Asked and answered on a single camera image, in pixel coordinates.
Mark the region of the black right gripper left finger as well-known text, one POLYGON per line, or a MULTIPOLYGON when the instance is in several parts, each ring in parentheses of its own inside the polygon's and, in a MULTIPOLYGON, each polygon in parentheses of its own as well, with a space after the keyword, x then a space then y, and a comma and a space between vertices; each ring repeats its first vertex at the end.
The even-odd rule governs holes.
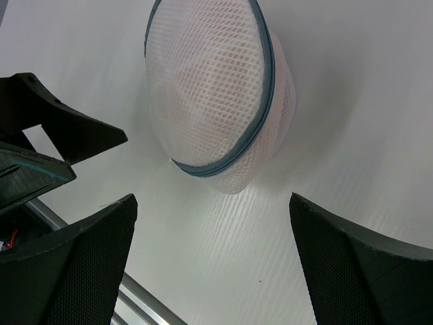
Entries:
POLYGON ((137 220, 129 194, 1 254, 2 324, 109 324, 137 220))

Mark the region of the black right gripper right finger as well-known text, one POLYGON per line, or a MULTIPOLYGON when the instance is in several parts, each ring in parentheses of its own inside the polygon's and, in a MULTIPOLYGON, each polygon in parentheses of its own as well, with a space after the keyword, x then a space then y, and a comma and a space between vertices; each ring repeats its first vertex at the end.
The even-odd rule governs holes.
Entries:
POLYGON ((432 323, 432 249, 377 233, 299 194, 289 209, 318 324, 432 323))

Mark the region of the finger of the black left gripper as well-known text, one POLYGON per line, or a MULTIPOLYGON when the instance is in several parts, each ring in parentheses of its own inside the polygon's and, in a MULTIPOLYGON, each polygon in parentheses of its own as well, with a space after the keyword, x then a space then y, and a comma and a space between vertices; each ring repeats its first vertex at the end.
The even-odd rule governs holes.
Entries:
POLYGON ((57 151, 75 165, 128 141, 115 126, 57 99, 31 72, 1 78, 1 139, 40 125, 57 151))
POLYGON ((1 213, 76 179, 62 160, 1 143, 1 213))

